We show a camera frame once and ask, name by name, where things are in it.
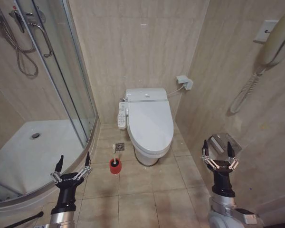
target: toilet lid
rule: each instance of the toilet lid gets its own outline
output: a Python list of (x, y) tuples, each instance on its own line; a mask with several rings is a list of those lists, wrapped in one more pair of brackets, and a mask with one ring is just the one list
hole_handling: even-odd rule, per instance
[(146, 153), (166, 149), (173, 137), (173, 120), (169, 102), (129, 102), (129, 130), (133, 140)]

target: beige tile wall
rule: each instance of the beige tile wall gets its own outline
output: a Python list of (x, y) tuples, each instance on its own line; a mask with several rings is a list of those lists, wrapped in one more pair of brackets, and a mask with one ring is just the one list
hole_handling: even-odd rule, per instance
[(0, 149), (24, 122), (0, 91)]
[[(70, 0), (102, 124), (115, 123), (127, 88), (177, 89), (187, 74), (207, 0)], [(181, 95), (170, 98), (175, 115)]]
[[(32, 43), (28, 33), (21, 33), (14, 19), (8, 15), (13, 5), (13, 0), (0, 0), (0, 7), (19, 45), (29, 49)], [(67, 119), (37, 53), (34, 52), (29, 56), (36, 62), (39, 69), (38, 77), (34, 80), (26, 78), (18, 70), (15, 51), (0, 33), (0, 91), (25, 121)], [(26, 59), (24, 63), (28, 72), (34, 71)]]
[(252, 41), (262, 22), (284, 13), (285, 0), (211, 0), (190, 68), (194, 86), (176, 115), (208, 186), (203, 140), (228, 132), (244, 148), (231, 180), (237, 202), (248, 209), (285, 195), (285, 60), (265, 73), (238, 114), (227, 110), (253, 72), (262, 45)]

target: wall outlet cover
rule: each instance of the wall outlet cover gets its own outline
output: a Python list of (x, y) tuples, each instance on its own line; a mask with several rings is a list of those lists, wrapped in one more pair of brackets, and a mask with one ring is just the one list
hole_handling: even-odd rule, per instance
[(278, 20), (265, 20), (253, 41), (264, 44), (277, 22)]

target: shower drain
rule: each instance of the shower drain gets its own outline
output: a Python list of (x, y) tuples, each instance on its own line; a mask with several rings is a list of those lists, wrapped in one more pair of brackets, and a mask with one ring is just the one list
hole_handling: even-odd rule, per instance
[(41, 133), (34, 133), (34, 134), (32, 134), (32, 136), (30, 137), (30, 139), (37, 139), (40, 135), (41, 135)]

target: glass shower door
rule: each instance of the glass shower door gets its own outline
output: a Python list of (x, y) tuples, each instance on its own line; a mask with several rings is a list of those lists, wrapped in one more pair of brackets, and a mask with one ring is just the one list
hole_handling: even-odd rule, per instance
[(21, 195), (22, 195), (21, 193), (15, 191), (11, 187), (2, 185), (0, 183), (0, 202), (15, 198)]
[(69, 115), (83, 146), (96, 119), (96, 111), (76, 33), (71, 30), (62, 0), (16, 0), (27, 30)]

